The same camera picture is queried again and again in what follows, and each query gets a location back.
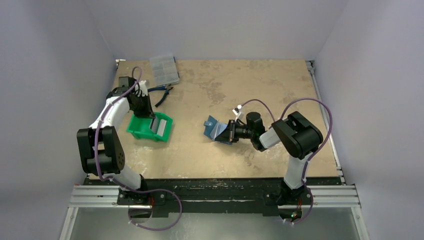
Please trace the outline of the green plastic bin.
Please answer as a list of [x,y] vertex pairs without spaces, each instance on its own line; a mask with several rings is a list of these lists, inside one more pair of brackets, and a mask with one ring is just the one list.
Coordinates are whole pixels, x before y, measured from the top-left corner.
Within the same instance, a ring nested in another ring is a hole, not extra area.
[[165,132],[163,136],[158,136],[150,130],[150,124],[154,118],[138,118],[134,114],[131,116],[126,131],[130,133],[135,139],[147,139],[155,142],[167,142],[170,137],[173,119],[162,112],[155,112],[155,118],[159,120],[167,120]]

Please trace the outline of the blue card holder wallet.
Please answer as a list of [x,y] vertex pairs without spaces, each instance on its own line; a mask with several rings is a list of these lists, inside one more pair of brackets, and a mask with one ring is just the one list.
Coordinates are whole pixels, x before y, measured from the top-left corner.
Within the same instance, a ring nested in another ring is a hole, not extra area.
[[232,143],[229,140],[229,137],[219,138],[218,136],[222,134],[225,129],[227,128],[228,124],[219,122],[217,119],[212,117],[211,115],[208,116],[207,120],[203,123],[204,125],[204,132],[203,134],[211,139],[214,142],[219,142],[227,145],[232,145]]

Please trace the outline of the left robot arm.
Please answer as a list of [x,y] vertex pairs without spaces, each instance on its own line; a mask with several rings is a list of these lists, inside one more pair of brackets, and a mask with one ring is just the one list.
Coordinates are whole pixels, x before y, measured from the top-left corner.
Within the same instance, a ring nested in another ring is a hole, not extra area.
[[144,177],[126,165],[118,129],[130,111],[136,117],[155,119],[148,86],[147,80],[120,77],[119,86],[108,93],[97,119],[76,134],[83,171],[130,191],[130,199],[138,205],[148,201],[148,187]]

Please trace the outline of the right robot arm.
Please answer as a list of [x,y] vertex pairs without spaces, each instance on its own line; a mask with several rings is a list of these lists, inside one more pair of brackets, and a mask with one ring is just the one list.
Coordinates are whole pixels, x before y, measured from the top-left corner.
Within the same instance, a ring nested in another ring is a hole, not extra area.
[[250,140],[254,149],[264,152],[281,143],[289,154],[289,164],[281,183],[280,196],[288,204],[300,198],[306,184],[307,162],[324,143],[321,131],[298,111],[279,119],[266,129],[258,112],[249,112],[245,121],[228,123],[212,116],[204,122],[204,135],[211,140],[232,145],[240,139]]

